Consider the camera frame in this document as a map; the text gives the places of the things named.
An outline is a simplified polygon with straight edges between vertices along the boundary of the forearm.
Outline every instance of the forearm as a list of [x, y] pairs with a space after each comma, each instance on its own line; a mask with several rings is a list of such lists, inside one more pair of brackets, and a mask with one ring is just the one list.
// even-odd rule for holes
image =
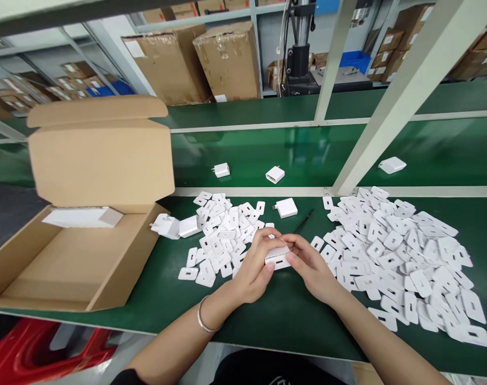
[[331, 306], [385, 385], [449, 384], [440, 372], [382, 325], [344, 288], [341, 288], [341, 293]]
[[[207, 328], [218, 329], [238, 305], [231, 295], [229, 281], [203, 302], [200, 317]], [[149, 385], [177, 383], [213, 337], [213, 333], [200, 327], [197, 310], [195, 305], [171, 323], [127, 368], [134, 368]]]

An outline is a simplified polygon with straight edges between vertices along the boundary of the human hand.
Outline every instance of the human hand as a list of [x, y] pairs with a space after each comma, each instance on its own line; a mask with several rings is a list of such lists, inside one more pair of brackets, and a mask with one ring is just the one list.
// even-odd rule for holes
[[[275, 238], [270, 239], [268, 237], [270, 234], [275, 235]], [[265, 257], [269, 250], [286, 245], [280, 237], [281, 233], [273, 227], [256, 231], [252, 246], [243, 259], [242, 267], [234, 279], [228, 282], [232, 286], [231, 290], [236, 293], [239, 305], [253, 303], [265, 292], [275, 269], [274, 262], [265, 265]]]
[[321, 302], [332, 306], [343, 286], [339, 284], [322, 258], [309, 242], [297, 234], [282, 236], [290, 249], [286, 260], [304, 279], [307, 290]]

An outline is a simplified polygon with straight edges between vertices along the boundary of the red plastic chair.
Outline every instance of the red plastic chair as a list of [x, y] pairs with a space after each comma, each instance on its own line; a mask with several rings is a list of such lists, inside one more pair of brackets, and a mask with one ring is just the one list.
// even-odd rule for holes
[[110, 330], [95, 329], [85, 349], [65, 357], [65, 349], [50, 351], [58, 322], [24, 318], [0, 341], [0, 385], [26, 385], [60, 379], [109, 360], [116, 346], [106, 348]]

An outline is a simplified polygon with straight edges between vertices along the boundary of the blue plastic bin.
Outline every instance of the blue plastic bin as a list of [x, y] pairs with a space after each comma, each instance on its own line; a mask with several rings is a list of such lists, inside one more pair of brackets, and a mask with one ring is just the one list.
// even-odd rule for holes
[[370, 55], [365, 54], [362, 51], [351, 51], [351, 52], [344, 52], [343, 56], [341, 57], [341, 63], [339, 64], [340, 67], [355, 67], [359, 70], [360, 73], [366, 75], [366, 69], [368, 68], [368, 64], [370, 64], [370, 60], [372, 58]]
[[[121, 95], [134, 95], [135, 94], [130, 86], [128, 86], [127, 84], [125, 84], [124, 82], [122, 82], [120, 80], [115, 80], [113, 83], [111, 83], [111, 85]], [[87, 88], [87, 91], [93, 97], [104, 97], [104, 96], [115, 95], [113, 93], [113, 91], [108, 86], [96, 88], [96, 91], [98, 91], [99, 93], [95, 93], [94, 91], [92, 91], [91, 88]]]

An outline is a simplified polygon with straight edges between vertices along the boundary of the silver bangle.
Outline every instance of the silver bangle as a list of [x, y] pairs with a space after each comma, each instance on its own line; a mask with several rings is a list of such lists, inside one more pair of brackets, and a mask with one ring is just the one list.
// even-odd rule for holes
[[205, 330], [205, 331], [207, 331], [208, 333], [216, 333], [216, 332], [218, 332], [218, 331], [219, 331], [219, 330], [222, 328], [223, 323], [222, 323], [222, 325], [220, 325], [220, 327], [219, 327], [218, 329], [214, 329], [214, 330], [212, 330], [212, 329], [207, 328], [207, 327], [206, 327], [206, 325], [204, 325], [204, 323], [202, 322], [202, 319], [200, 319], [200, 307], [202, 306], [202, 302], [204, 302], [204, 300], [205, 300], [206, 298], [208, 298], [208, 297], [209, 297], [209, 295], [205, 296], [205, 297], [204, 297], [204, 298], [203, 298], [203, 299], [200, 301], [200, 303], [199, 303], [199, 309], [197, 310], [197, 319], [199, 320], [199, 325], [200, 325], [200, 327], [202, 327], [202, 329], [204, 329], [204, 330]]

